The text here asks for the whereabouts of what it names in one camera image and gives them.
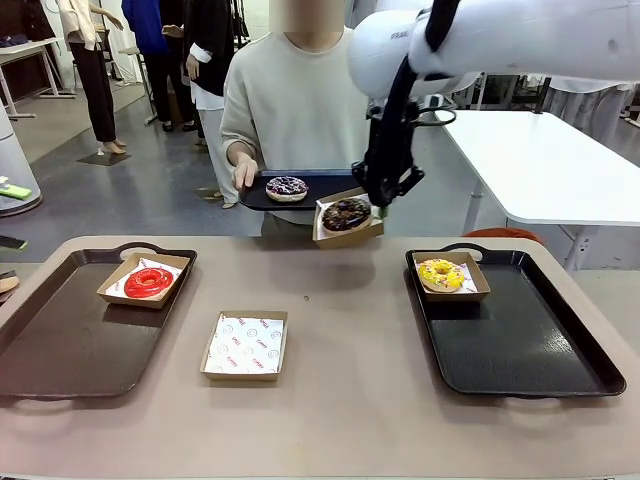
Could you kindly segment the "mannequin in beige top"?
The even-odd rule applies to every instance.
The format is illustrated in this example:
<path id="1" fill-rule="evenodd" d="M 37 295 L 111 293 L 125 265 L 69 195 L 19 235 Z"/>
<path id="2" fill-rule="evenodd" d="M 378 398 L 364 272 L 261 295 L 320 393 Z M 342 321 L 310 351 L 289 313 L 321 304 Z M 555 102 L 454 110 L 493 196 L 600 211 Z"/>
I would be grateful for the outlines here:
<path id="1" fill-rule="evenodd" d="M 96 140 L 103 151 L 115 155 L 126 153 L 126 144 L 117 138 L 114 103 L 106 72 L 105 60 L 99 49 L 100 36 L 92 15 L 106 17 L 122 30 L 120 20 L 89 0 L 55 0 L 63 29 L 64 41 L 75 61 L 87 99 L 89 118 Z"/>

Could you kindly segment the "person's right hand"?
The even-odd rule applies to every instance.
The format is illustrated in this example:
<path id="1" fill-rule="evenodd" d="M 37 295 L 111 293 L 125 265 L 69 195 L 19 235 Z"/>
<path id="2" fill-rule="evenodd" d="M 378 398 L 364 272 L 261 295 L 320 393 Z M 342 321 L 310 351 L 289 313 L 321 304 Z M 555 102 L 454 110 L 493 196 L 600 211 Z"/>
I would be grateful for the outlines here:
<path id="1" fill-rule="evenodd" d="M 253 185 L 254 178 L 259 171 L 256 161 L 249 159 L 239 162 L 234 168 L 234 186 L 238 191 L 249 188 Z"/>

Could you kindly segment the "brown plastic serving tray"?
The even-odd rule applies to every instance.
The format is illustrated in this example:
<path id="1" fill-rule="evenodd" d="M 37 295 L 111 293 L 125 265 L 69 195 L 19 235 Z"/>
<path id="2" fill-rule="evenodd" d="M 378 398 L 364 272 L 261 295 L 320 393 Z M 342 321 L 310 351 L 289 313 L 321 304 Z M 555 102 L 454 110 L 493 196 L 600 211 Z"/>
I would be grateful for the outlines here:
<path id="1" fill-rule="evenodd" d="M 113 398 L 141 379 L 197 254 L 130 242 L 71 252 L 0 326 L 0 398 Z M 108 288 L 139 266 L 174 269 L 156 301 Z"/>

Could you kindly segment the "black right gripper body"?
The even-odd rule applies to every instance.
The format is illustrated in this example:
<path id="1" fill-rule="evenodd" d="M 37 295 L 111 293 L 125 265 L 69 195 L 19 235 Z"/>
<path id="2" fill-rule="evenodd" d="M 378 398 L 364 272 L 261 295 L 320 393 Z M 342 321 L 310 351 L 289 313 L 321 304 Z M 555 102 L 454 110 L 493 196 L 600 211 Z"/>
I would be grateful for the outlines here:
<path id="1" fill-rule="evenodd" d="M 404 113 L 386 111 L 384 107 L 370 107 L 367 166 L 370 200 L 384 200 L 382 183 L 387 178 L 398 178 L 414 165 L 412 156 L 413 134 L 417 126 L 418 108 L 405 107 Z"/>

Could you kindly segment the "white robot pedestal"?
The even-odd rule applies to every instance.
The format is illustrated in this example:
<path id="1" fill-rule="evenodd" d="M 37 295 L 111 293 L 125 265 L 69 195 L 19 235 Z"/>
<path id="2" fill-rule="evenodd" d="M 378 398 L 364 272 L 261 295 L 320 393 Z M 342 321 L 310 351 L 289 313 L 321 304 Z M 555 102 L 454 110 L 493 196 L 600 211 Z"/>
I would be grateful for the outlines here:
<path id="1" fill-rule="evenodd" d="M 11 121 L 0 103 L 0 176 L 6 176 L 14 185 L 31 190 L 27 200 L 17 200 L 0 195 L 0 217 L 17 215 L 38 206 L 41 191 L 15 135 Z"/>

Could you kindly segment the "black plastic serving tray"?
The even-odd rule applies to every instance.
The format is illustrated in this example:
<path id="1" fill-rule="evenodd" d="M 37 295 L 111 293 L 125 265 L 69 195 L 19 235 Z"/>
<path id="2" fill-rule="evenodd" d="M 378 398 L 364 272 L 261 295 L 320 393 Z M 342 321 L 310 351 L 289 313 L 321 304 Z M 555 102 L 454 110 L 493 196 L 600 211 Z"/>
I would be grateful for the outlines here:
<path id="1" fill-rule="evenodd" d="M 470 253 L 491 293 L 479 302 L 429 302 L 411 254 Z M 408 274 L 444 383 L 465 395 L 611 397 L 626 380 L 533 257 L 473 243 L 409 250 Z"/>

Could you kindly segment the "mannequin in black jacket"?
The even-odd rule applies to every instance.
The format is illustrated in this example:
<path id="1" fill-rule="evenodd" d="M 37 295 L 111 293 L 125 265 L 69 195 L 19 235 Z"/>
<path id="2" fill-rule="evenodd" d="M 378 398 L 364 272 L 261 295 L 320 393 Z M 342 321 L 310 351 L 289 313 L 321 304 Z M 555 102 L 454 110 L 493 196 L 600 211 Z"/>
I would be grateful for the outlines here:
<path id="1" fill-rule="evenodd" d="M 226 159 L 220 134 L 224 83 L 235 53 L 231 2 L 184 0 L 183 25 L 165 25 L 163 32 L 184 41 L 191 98 L 217 181 L 213 196 L 222 201 L 224 209 L 232 208 L 238 203 L 238 193 L 232 183 L 232 166 Z"/>

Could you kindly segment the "person's right forearm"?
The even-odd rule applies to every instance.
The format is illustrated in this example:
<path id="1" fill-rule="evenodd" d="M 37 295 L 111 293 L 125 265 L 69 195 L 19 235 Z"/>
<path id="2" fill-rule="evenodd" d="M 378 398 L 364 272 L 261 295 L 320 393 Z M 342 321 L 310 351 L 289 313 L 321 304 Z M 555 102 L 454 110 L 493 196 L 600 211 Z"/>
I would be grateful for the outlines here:
<path id="1" fill-rule="evenodd" d="M 252 121 L 224 118 L 221 134 L 231 165 L 239 167 L 244 163 L 256 162 L 259 141 Z"/>

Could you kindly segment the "grey mannequin base plate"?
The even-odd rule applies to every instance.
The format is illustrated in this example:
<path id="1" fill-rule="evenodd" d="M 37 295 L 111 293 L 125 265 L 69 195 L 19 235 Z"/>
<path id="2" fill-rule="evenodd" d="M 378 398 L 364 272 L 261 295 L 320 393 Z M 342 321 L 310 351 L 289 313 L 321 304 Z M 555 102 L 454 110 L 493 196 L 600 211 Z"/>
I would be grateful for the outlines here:
<path id="1" fill-rule="evenodd" d="M 128 158 L 130 158 L 129 154 L 115 154 L 98 151 L 97 153 L 92 153 L 78 159 L 78 162 L 88 165 L 111 167 L 124 160 L 127 160 Z"/>

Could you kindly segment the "chocolate sprinkled donut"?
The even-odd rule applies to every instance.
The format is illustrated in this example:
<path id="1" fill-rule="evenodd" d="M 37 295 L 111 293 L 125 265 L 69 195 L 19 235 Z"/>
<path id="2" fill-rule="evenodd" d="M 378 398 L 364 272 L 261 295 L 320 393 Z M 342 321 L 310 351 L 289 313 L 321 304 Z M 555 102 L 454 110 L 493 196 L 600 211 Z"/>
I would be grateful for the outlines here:
<path id="1" fill-rule="evenodd" d="M 362 230 L 373 219 L 371 204 L 361 198 L 350 197 L 331 203 L 321 215 L 327 235 L 343 235 Z"/>

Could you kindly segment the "white table with metal legs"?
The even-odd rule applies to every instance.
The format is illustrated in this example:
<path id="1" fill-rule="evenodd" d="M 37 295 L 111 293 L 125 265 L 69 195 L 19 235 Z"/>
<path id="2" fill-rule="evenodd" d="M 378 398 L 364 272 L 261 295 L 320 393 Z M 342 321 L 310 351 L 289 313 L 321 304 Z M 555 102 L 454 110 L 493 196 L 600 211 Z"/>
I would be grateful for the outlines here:
<path id="1" fill-rule="evenodd" d="M 76 98 L 76 91 L 74 89 L 66 89 L 66 85 L 48 51 L 48 47 L 56 45 L 58 41 L 59 38 L 53 37 L 41 41 L 29 41 L 27 43 L 10 47 L 0 47 L 0 89 L 6 100 L 5 110 L 7 111 L 10 121 L 37 117 L 37 115 L 33 113 L 19 113 L 17 111 L 9 84 L 4 75 L 3 67 L 19 60 L 30 57 L 39 57 L 43 64 L 49 82 L 49 88 L 44 90 L 42 93 L 37 94 L 37 98 L 56 100 Z"/>

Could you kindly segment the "large white table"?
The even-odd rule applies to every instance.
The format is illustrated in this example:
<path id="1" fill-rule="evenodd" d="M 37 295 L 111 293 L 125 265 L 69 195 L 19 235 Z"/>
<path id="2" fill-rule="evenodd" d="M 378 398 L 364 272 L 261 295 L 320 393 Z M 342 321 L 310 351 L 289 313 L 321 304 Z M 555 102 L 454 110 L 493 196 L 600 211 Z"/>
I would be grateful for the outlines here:
<path id="1" fill-rule="evenodd" d="M 575 226 L 579 270 L 602 227 L 640 227 L 640 168 L 549 113 L 459 110 L 446 133 L 477 177 L 464 232 L 491 194 L 522 224 Z"/>

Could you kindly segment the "orange stool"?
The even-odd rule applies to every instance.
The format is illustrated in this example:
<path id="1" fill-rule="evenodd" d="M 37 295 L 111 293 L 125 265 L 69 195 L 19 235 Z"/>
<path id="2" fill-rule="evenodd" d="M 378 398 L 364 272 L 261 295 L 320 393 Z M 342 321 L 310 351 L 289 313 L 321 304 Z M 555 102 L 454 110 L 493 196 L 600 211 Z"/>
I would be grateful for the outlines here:
<path id="1" fill-rule="evenodd" d="M 512 227 L 492 227 L 479 230 L 473 230 L 465 233 L 466 238 L 516 238 L 527 239 L 543 245 L 544 242 L 533 232 L 520 228 Z"/>

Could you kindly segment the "person in beige sweater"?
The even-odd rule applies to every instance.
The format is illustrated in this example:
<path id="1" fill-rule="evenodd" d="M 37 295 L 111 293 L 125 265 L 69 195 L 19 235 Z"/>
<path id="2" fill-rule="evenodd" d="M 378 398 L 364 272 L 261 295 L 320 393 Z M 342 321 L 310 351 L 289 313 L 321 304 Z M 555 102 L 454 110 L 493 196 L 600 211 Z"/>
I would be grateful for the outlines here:
<path id="1" fill-rule="evenodd" d="M 280 0 L 280 30 L 234 55 L 224 118 L 252 121 L 259 170 L 346 169 L 369 140 L 367 97 L 349 73 L 345 0 Z"/>

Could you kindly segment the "red glazed donut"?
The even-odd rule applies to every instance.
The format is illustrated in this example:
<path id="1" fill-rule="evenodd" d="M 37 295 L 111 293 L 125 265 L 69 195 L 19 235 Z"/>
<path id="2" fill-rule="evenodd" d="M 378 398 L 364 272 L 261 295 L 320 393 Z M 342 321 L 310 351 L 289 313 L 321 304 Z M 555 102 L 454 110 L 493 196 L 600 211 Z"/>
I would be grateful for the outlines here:
<path id="1" fill-rule="evenodd" d="M 128 276 L 124 293 L 131 299 L 160 300 L 173 285 L 174 280 L 175 275 L 164 268 L 143 268 Z"/>

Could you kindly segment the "purple sprinkled donut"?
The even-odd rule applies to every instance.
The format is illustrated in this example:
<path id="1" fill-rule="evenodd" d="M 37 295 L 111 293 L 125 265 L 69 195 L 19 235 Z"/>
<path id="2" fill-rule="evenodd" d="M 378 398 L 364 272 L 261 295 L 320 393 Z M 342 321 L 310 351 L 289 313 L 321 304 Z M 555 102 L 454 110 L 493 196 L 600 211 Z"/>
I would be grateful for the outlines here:
<path id="1" fill-rule="evenodd" d="M 307 196 L 309 186 L 297 177 L 277 176 L 267 182 L 265 191 L 276 202 L 295 203 Z"/>

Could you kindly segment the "person in blue top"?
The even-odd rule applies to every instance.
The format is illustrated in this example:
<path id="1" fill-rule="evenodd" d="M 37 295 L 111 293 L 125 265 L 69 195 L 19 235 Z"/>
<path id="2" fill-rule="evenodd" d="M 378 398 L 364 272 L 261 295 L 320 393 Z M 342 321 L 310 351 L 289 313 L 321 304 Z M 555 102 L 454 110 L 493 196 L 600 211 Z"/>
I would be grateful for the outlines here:
<path id="1" fill-rule="evenodd" d="M 171 132 L 174 129 L 168 94 L 171 50 L 162 33 L 160 0 L 122 0 L 121 8 L 144 58 L 157 118 L 162 129 Z"/>

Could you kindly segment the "small black tray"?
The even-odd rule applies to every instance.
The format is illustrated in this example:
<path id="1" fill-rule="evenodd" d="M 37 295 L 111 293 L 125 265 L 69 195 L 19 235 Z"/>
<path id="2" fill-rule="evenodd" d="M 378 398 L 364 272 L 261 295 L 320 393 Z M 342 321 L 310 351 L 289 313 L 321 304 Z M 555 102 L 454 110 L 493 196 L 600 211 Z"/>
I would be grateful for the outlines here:
<path id="1" fill-rule="evenodd" d="M 296 177 L 309 187 L 306 197 L 295 203 L 272 200 L 266 193 L 266 185 L 272 178 L 280 176 Z M 320 170 L 261 170 L 254 177 L 253 185 L 239 193 L 239 200 L 254 211 L 313 211 L 316 201 L 344 191 L 359 188 L 350 169 Z"/>

